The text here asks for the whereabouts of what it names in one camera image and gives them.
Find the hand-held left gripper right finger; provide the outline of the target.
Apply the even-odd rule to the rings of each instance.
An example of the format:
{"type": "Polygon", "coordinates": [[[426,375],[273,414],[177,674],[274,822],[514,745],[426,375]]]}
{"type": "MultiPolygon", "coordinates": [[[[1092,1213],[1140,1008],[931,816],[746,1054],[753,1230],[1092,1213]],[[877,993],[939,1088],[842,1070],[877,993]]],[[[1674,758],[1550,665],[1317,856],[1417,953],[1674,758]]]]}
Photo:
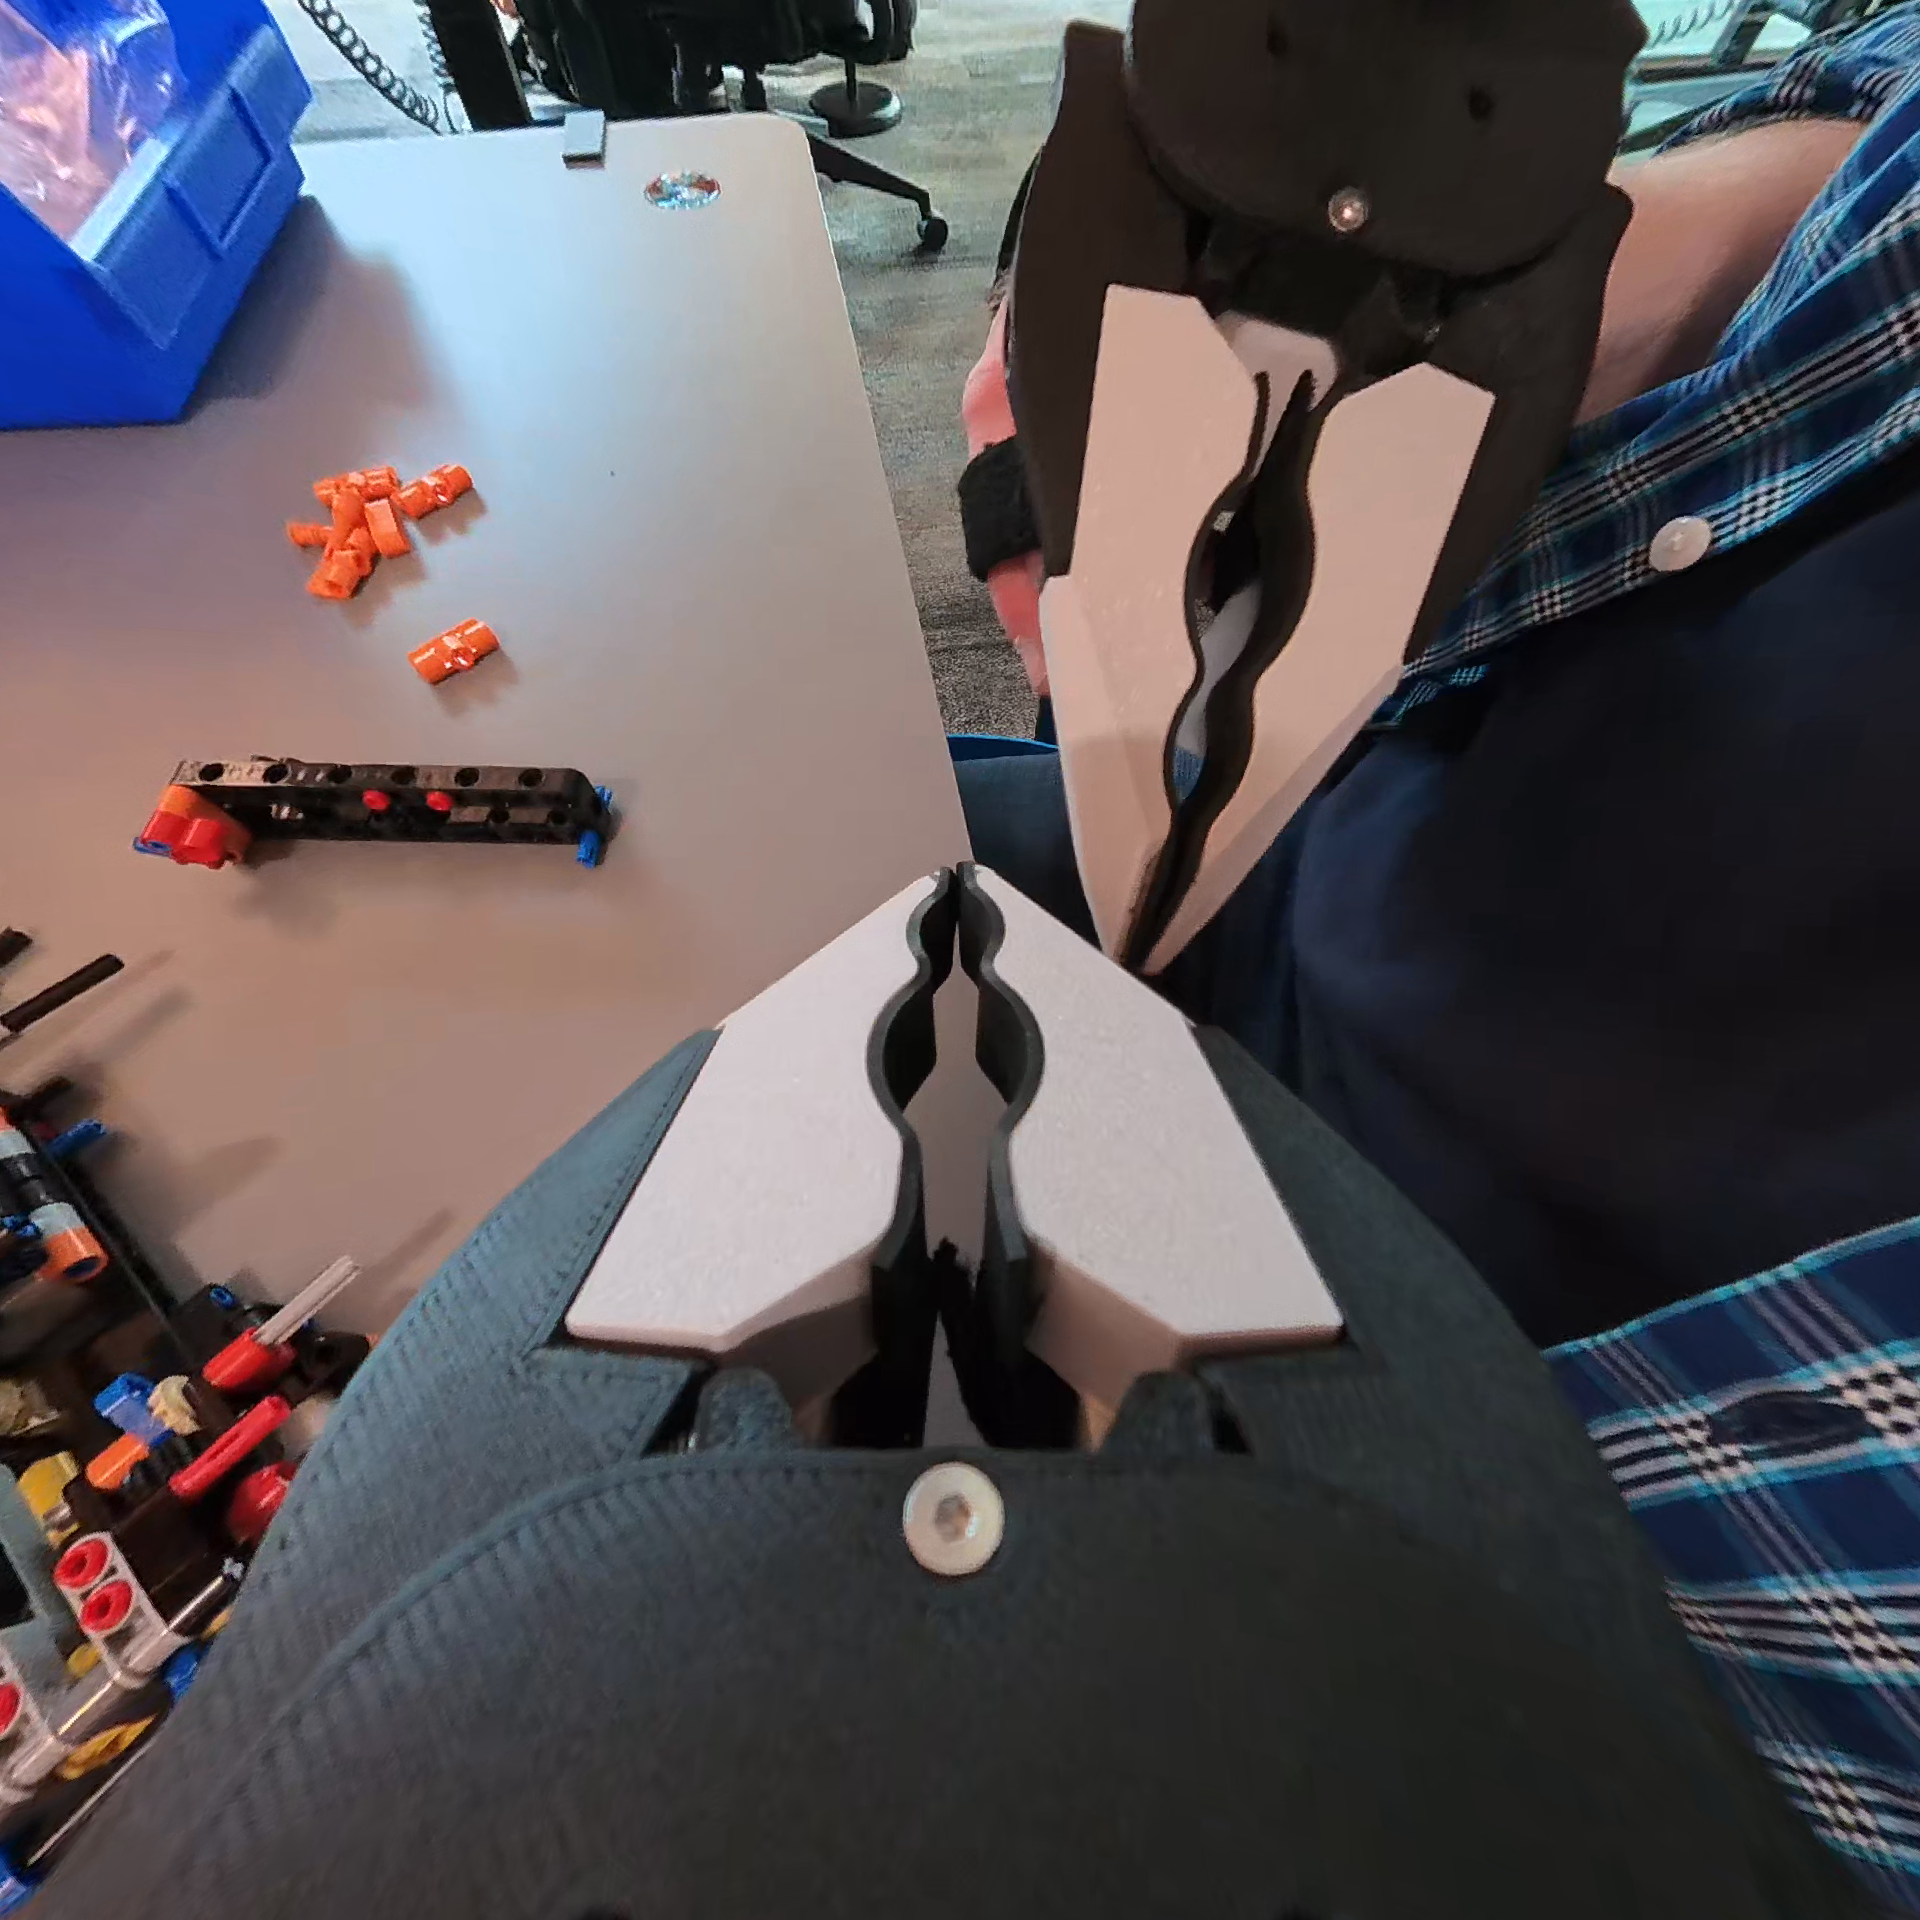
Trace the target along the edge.
{"type": "Polygon", "coordinates": [[[980,865],[961,960],[1001,1101],[973,1314],[1014,1443],[1096,1450],[1149,1376],[1334,1347],[1334,1294],[1197,1029],[980,865]]]}

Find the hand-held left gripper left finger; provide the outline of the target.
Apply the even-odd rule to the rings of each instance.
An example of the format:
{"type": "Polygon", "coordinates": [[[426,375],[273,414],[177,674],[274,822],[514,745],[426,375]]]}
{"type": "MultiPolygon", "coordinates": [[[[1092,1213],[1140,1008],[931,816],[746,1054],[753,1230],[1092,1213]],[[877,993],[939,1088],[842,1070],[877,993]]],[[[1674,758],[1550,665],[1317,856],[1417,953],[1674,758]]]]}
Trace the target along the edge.
{"type": "Polygon", "coordinates": [[[840,1445],[922,1447],[942,1287],[909,1106],[939,1056],[955,882],[914,881],[714,1029],[571,1339],[754,1369],[840,1445]]]}

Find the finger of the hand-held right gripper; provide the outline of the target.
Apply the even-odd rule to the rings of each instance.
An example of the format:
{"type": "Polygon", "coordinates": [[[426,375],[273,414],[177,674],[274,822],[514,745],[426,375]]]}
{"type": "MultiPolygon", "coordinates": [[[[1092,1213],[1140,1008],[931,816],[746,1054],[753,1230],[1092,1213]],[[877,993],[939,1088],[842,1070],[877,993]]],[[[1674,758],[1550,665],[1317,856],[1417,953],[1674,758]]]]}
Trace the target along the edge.
{"type": "Polygon", "coordinates": [[[1401,370],[1328,411],[1306,473],[1313,565],[1304,609],[1229,727],[1208,726],[1208,771],[1241,761],[1210,806],[1193,877],[1154,927],[1161,973],[1221,913],[1401,677],[1498,401],[1440,369],[1401,370]]]}
{"type": "Polygon", "coordinates": [[[1173,829],[1168,745],[1197,677],[1193,554],[1257,467],[1267,411],[1264,375],[1200,303],[1106,294],[1073,559],[1041,626],[1080,885],[1120,965],[1173,829]]]}

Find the lego chassis assembly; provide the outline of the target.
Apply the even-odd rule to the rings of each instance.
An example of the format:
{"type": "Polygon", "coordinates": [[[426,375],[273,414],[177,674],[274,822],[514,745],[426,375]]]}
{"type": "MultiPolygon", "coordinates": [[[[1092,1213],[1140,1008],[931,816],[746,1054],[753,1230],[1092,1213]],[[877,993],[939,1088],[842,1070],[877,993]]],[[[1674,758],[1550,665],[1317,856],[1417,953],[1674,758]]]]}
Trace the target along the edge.
{"type": "Polygon", "coordinates": [[[113,1213],[97,1121],[2,1110],[2,1889],[14,1917],[145,1759],[228,1626],[364,1336],[237,1282],[182,1298],[113,1213]]]}

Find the person's right forearm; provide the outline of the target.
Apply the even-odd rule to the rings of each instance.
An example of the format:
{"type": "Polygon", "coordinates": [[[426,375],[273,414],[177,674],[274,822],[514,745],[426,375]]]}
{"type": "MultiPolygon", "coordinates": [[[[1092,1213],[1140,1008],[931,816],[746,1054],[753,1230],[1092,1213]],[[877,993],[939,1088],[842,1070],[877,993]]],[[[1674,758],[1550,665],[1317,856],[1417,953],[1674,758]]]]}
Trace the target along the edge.
{"type": "Polygon", "coordinates": [[[1764,330],[1913,189],[1916,5],[1824,32],[1620,160],[1630,200],[1576,422],[1704,373],[1764,330]]]}

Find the black lego axle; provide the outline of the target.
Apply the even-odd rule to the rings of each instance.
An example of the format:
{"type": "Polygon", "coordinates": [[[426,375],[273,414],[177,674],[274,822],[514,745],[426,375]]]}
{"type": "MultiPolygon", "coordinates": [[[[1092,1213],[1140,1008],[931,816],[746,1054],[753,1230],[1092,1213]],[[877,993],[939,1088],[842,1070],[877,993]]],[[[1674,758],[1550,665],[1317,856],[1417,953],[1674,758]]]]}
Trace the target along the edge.
{"type": "Polygon", "coordinates": [[[69,1003],[102,989],[107,982],[124,974],[124,969],[125,962],[121,955],[100,953],[36,994],[2,1008],[2,1048],[21,1041],[29,1029],[49,1018],[54,1018],[69,1003]]]}

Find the person's right hand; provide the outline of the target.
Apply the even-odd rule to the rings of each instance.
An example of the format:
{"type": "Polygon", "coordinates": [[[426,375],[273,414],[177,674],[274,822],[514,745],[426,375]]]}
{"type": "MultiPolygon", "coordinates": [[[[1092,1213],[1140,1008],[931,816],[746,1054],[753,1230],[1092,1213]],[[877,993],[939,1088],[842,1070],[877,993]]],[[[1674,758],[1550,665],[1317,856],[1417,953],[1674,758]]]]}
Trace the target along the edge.
{"type": "MultiPolygon", "coordinates": [[[[963,397],[963,429],[968,453],[979,456],[1014,434],[1014,414],[1006,389],[1006,307],[993,318],[963,397]]],[[[994,615],[1014,645],[1027,682],[1037,698],[1049,695],[1044,647],[1041,637],[1042,561],[1037,552],[997,565],[988,577],[994,615]]]]}

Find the person's leg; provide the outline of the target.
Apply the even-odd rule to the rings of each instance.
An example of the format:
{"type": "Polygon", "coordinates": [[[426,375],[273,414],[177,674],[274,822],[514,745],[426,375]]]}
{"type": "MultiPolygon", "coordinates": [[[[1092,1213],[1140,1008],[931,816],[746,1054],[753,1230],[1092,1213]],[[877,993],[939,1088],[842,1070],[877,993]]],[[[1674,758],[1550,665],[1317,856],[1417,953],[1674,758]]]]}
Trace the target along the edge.
{"type": "Polygon", "coordinates": [[[947,738],[973,865],[993,870],[1056,922],[1100,947],[1073,848],[1064,758],[1014,736],[947,738]]]}

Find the person's torso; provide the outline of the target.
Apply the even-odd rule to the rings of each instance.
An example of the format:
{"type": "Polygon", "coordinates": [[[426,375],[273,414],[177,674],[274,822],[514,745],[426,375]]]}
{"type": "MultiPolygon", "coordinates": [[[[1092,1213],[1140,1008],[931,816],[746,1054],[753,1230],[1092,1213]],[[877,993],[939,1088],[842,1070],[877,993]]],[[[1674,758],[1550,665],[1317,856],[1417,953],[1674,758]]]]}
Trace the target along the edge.
{"type": "Polygon", "coordinates": [[[1573,434],[1168,982],[1544,1350],[1874,1917],[1917,1842],[1916,186],[1573,434]]]}

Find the black beam with red pins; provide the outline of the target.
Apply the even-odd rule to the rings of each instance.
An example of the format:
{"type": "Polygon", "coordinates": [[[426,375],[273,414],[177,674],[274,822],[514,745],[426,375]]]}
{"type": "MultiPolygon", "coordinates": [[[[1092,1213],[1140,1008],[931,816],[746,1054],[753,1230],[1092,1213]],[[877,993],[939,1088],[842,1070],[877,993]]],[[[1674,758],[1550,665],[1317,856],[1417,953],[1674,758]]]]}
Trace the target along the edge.
{"type": "Polygon", "coordinates": [[[534,765],[182,760],[132,850],[227,872],[264,848],[534,846],[595,870],[618,832],[612,791],[534,765]]]}

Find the black office chair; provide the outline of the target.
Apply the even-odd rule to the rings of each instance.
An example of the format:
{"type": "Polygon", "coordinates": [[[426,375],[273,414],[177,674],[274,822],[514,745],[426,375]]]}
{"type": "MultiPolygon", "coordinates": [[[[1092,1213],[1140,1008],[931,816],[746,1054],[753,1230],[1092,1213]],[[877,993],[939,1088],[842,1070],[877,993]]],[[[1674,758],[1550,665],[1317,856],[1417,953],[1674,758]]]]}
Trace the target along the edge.
{"type": "Polygon", "coordinates": [[[918,11],[917,2],[746,2],[736,8],[734,50],[722,63],[740,74],[740,104],[766,112],[764,74],[771,67],[827,61],[835,81],[806,99],[806,115],[821,125],[819,133],[806,133],[816,178],[909,207],[917,255],[939,257],[948,223],[931,193],[853,152],[853,142],[888,133],[900,120],[899,95],[870,74],[913,53],[918,11]]]}

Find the pile of orange connectors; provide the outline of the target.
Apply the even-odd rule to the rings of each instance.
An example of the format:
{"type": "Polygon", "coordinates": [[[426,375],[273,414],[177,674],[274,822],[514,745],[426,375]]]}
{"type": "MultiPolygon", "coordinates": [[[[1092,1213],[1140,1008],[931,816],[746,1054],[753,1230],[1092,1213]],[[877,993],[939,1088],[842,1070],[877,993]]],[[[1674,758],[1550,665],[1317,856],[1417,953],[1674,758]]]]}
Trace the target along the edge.
{"type": "Polygon", "coordinates": [[[289,520],[281,530],[307,555],[307,594],[339,607],[368,585],[378,565],[416,552],[421,521],[467,504],[473,473],[467,465],[440,465],[408,478],[376,465],[323,475],[310,494],[315,517],[289,520]]]}

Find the blue storage bin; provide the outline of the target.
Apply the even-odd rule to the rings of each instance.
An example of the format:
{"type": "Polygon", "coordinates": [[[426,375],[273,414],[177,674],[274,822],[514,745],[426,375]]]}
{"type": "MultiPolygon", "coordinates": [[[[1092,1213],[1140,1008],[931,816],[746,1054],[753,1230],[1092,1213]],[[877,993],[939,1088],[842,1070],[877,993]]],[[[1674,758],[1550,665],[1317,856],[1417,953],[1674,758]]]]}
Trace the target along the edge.
{"type": "Polygon", "coordinates": [[[5,430],[181,416],[301,190],[314,91],[266,5],[162,5],[181,106],[72,242],[5,197],[5,430]]]}

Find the clear plastic bags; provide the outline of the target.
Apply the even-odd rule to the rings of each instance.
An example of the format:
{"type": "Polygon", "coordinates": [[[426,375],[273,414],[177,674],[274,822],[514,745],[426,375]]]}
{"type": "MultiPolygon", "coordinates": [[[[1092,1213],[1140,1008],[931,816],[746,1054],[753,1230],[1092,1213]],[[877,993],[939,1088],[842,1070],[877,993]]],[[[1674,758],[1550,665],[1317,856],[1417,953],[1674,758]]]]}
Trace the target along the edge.
{"type": "Polygon", "coordinates": [[[5,197],[72,242],[181,96],[162,5],[5,2],[5,197]]]}

